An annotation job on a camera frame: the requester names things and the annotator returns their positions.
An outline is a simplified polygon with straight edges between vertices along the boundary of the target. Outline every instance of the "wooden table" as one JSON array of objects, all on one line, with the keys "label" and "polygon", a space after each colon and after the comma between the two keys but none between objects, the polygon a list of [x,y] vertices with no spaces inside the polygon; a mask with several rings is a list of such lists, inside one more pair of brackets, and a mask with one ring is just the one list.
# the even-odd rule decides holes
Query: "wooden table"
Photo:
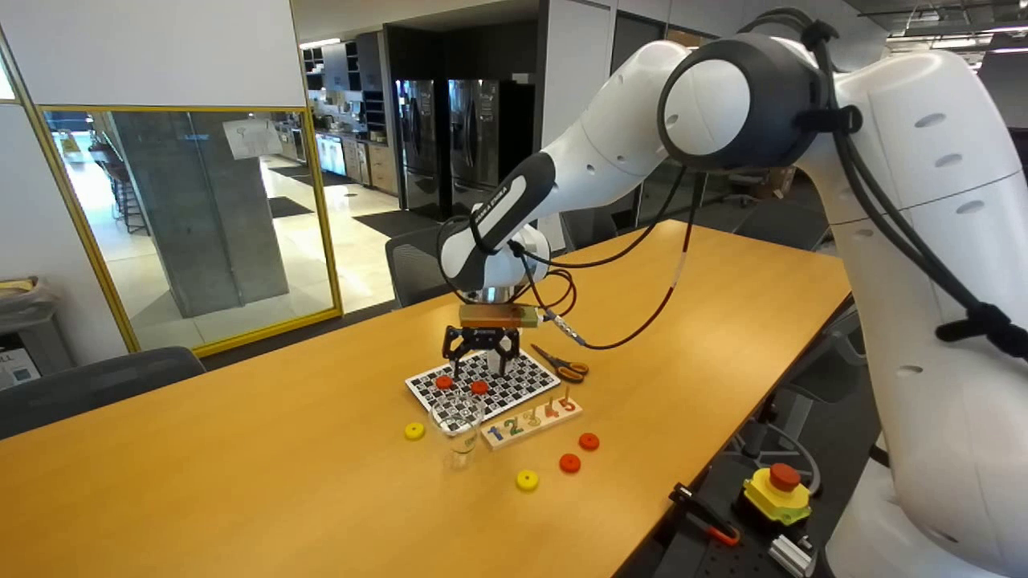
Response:
[{"label": "wooden table", "polygon": [[[585,250],[609,252],[619,241]],[[679,265],[682,224],[579,272],[592,339],[636,326]],[[392,311],[0,443],[0,573],[609,573],[847,298],[832,256],[696,232],[669,311],[585,353],[585,413],[454,465],[403,384],[439,363],[454,298]],[[579,474],[556,459],[601,435]],[[513,488],[537,469],[532,494]]]}]

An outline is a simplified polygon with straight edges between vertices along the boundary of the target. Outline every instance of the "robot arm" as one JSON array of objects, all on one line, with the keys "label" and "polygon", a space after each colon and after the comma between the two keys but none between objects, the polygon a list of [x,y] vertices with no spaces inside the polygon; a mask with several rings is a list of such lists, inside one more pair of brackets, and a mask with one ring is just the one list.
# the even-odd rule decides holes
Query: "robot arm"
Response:
[{"label": "robot arm", "polygon": [[[847,147],[869,160],[908,229],[963,285],[1026,324],[1026,173],[972,71],[955,54],[907,54],[834,78],[834,90],[865,117]],[[607,204],[669,155],[692,165],[803,165],[854,285],[894,461],[877,478],[865,469],[834,533],[841,539],[832,539],[834,551],[847,551],[834,557],[852,565],[834,570],[1028,573],[1028,370],[984,339],[935,336],[966,306],[869,217],[869,201],[852,190],[852,158],[840,158],[847,147],[832,147],[812,129],[821,107],[826,84],[795,40],[738,36],[693,51],[645,43],[568,132],[525,160],[444,241],[439,265],[464,291],[542,277],[507,241],[550,256],[532,217]]]}]

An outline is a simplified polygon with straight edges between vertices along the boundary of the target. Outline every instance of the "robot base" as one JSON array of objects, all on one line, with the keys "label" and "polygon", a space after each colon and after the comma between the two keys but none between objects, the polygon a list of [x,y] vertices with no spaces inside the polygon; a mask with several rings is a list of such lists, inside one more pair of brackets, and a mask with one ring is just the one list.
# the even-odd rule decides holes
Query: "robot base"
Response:
[{"label": "robot base", "polygon": [[891,469],[869,461],[854,497],[828,539],[828,565],[840,578],[995,578],[935,544],[896,503]]}]

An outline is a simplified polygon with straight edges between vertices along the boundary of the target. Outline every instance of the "yellow game piece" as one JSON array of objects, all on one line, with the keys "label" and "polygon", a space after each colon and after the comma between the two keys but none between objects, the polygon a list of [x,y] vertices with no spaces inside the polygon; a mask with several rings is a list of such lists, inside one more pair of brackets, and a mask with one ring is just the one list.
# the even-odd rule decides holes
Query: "yellow game piece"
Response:
[{"label": "yellow game piece", "polygon": [[516,484],[522,491],[537,491],[537,488],[540,488],[540,474],[537,474],[532,469],[522,469],[522,473],[513,474],[513,484]]},{"label": "yellow game piece", "polygon": [[424,435],[424,422],[421,419],[404,422],[404,435],[409,439],[421,439]]}]

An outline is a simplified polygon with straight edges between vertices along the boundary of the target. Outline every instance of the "floor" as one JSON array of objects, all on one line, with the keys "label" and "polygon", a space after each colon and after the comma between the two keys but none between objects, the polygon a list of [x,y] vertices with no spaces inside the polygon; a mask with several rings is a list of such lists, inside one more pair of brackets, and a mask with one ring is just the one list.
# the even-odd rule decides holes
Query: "floor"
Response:
[{"label": "floor", "polygon": [[[288,194],[293,201],[314,209],[312,186],[276,173],[276,163],[287,160],[263,160],[260,165],[268,194]],[[125,220],[117,211],[106,173],[92,160],[72,160],[69,173],[92,229],[106,269],[123,295],[125,313],[133,316],[133,326],[146,349],[166,343],[204,347],[331,309],[329,265],[314,211],[273,217],[288,278],[287,295],[182,316],[174,306],[170,282],[164,277],[151,234],[127,234]],[[397,199],[357,181],[337,181],[326,186],[326,201],[344,311],[350,313],[392,302],[392,282],[382,252],[386,234],[361,224],[357,215],[395,211]]]}]

